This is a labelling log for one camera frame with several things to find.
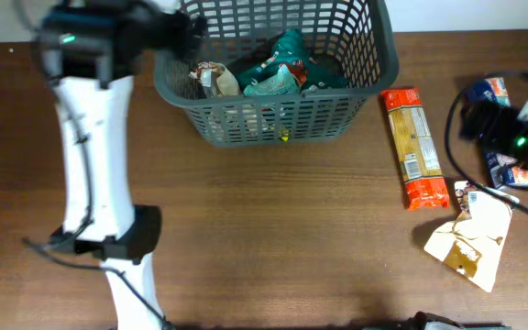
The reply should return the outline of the green Nescafe coffee bag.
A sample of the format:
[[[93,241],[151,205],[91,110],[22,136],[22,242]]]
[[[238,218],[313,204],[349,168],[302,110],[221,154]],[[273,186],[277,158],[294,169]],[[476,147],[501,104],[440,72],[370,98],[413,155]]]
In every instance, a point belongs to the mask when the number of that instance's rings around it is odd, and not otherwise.
[[[286,64],[295,76],[301,91],[346,88],[348,80],[342,74],[333,73],[316,60],[303,42],[299,30],[286,31],[272,46],[271,56],[236,76],[239,87],[261,83],[275,75],[281,64]]]

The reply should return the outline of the beige chocolate snack pouch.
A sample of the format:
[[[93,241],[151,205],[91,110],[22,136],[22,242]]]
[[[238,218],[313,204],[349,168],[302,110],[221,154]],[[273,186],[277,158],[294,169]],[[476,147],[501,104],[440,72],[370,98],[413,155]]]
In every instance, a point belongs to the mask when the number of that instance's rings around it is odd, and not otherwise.
[[[224,65],[212,61],[197,64],[189,77],[201,86],[207,99],[228,96],[243,96],[235,75]],[[221,115],[213,111],[207,114],[207,124],[214,133],[215,140],[222,142],[225,131],[231,138],[239,138],[244,132],[247,139],[252,140],[260,133],[274,134],[274,124],[264,117],[252,104],[241,105],[240,108],[227,108]]]

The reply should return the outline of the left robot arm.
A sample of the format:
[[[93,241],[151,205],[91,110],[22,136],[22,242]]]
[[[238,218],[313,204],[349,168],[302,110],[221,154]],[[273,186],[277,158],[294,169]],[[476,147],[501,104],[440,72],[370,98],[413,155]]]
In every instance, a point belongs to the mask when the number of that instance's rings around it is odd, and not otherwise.
[[[205,29],[177,1],[60,1],[32,29],[32,57],[59,119],[67,193],[62,225],[32,249],[54,263],[63,254],[93,255],[121,329],[170,327],[153,274],[160,209],[134,204],[128,186],[134,77],[145,50],[187,57]]]

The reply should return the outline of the light teal tissue packet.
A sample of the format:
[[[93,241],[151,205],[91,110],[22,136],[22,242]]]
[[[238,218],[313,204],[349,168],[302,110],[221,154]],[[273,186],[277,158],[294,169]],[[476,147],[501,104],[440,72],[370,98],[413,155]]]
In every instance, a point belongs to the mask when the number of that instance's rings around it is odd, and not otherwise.
[[[243,94],[246,96],[266,96],[298,94],[301,87],[286,64],[281,64],[277,73],[263,82],[248,85]]]

